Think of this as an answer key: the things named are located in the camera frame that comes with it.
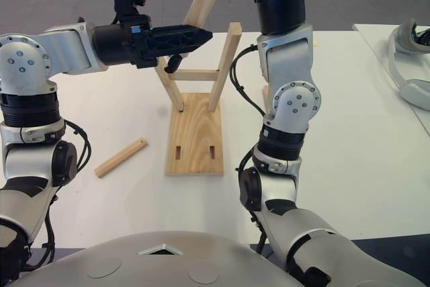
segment white robot part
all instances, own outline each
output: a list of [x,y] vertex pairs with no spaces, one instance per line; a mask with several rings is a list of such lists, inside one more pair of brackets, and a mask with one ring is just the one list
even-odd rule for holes
[[49,78],[59,73],[106,71],[95,55],[93,26],[61,26],[37,35],[6,34],[0,38],[1,92],[40,95],[56,91]]

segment black cable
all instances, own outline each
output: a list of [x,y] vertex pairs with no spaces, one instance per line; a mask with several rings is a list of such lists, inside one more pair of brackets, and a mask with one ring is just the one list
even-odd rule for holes
[[240,52],[236,58],[232,61],[231,66],[230,66],[230,81],[231,83],[234,85],[234,87],[236,88],[236,90],[239,92],[239,94],[248,102],[250,103],[255,109],[258,110],[258,112],[264,116],[265,112],[263,109],[261,109],[253,100],[251,100],[251,98],[245,93],[245,88],[239,83],[239,80],[237,79],[237,74],[236,74],[236,65],[238,60],[250,53],[253,52],[254,50],[257,50],[257,45],[250,45],[250,47],[244,49],[242,52]]
[[73,122],[68,120],[65,120],[64,122],[66,123],[67,126],[69,126],[74,130],[73,131],[74,134],[78,134],[79,136],[81,136],[84,141],[82,153],[77,163],[78,172],[80,172],[86,166],[86,164],[88,164],[88,161],[91,158],[91,152],[92,152],[91,143],[88,140],[87,133],[81,127],[79,127],[77,124],[74,124]]
[[50,207],[52,205],[52,203],[54,203],[54,201],[56,200],[56,196],[53,197],[53,199],[51,200],[51,203],[48,207],[48,211],[46,212],[46,216],[45,216],[45,227],[46,227],[46,233],[48,235],[48,242],[44,243],[42,245],[42,248],[45,248],[45,252],[42,256],[42,258],[40,258],[39,262],[36,265],[25,265],[22,269],[23,272],[32,272],[36,269],[39,269],[40,267],[42,267],[46,261],[46,259],[48,259],[48,263],[52,263],[54,261],[54,257],[55,257],[55,236],[54,236],[54,230],[52,229],[52,225],[51,225],[51,221],[50,221]]
[[112,20],[112,23],[110,23],[110,24],[115,25],[116,23],[118,23],[118,14],[115,14],[115,18],[114,18],[114,20]]
[[264,244],[266,243],[267,240],[267,235],[266,232],[261,232],[260,235],[260,241],[258,241],[258,245],[257,245],[257,249],[255,250],[255,252],[257,252],[259,255],[261,255],[261,253],[263,252],[263,248],[264,248]]

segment wooden stool leg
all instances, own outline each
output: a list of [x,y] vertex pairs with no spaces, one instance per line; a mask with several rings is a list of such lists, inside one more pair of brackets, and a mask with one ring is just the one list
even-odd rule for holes
[[242,25],[241,23],[230,23],[228,28],[227,39],[224,44],[224,49],[222,50],[222,55],[220,59],[220,64],[218,65],[218,70],[220,74],[218,75],[218,80],[214,82],[212,86],[212,91],[210,94],[209,101],[209,111],[215,111],[216,105],[221,96],[222,89],[226,83],[227,75],[230,70],[231,62],[236,54],[237,46],[242,37]]

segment white table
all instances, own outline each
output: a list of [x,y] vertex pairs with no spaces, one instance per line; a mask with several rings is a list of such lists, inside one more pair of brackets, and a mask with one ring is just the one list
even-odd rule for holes
[[[392,31],[397,28],[398,25],[367,25],[367,24],[355,24],[354,30],[357,30],[364,40],[368,43],[370,48],[373,50],[375,55],[379,58],[380,62],[388,73],[388,38]],[[429,27],[419,26],[418,31],[427,29]],[[424,79],[430,80],[430,55],[421,55],[417,58],[411,59],[410,56],[402,53],[396,55],[396,64],[398,70],[407,79]],[[398,93],[396,84],[387,78],[387,82],[392,86],[393,91]],[[427,134],[430,136],[430,111],[423,110],[410,104],[411,109],[414,111],[417,118],[420,120]]]
[[[225,35],[215,34],[184,60],[183,68],[215,67]],[[239,49],[255,43],[258,35],[245,33]],[[323,105],[302,150],[298,205],[350,239],[430,232],[430,138],[409,106],[395,99],[384,67],[358,32],[315,32],[315,40],[313,76]],[[238,76],[263,105],[256,52],[240,61]],[[54,81],[62,116],[82,126],[93,146],[88,166],[59,192],[52,207],[57,247],[89,247],[158,230],[258,241],[259,231],[239,202],[234,168],[258,139],[261,116],[230,83],[221,97],[225,175],[169,177],[171,102],[153,69],[122,65],[94,75],[59,75]],[[211,86],[180,83],[182,91]],[[147,148],[96,178],[95,167],[139,136],[147,139]],[[79,141],[71,132],[65,139]],[[35,247],[45,240],[39,235]]]

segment rectangular slot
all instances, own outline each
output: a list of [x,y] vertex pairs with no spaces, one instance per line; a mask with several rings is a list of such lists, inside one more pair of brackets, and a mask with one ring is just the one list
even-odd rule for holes
[[178,161],[181,159],[181,146],[176,146],[175,159]]
[[209,146],[209,157],[215,159],[215,146]]

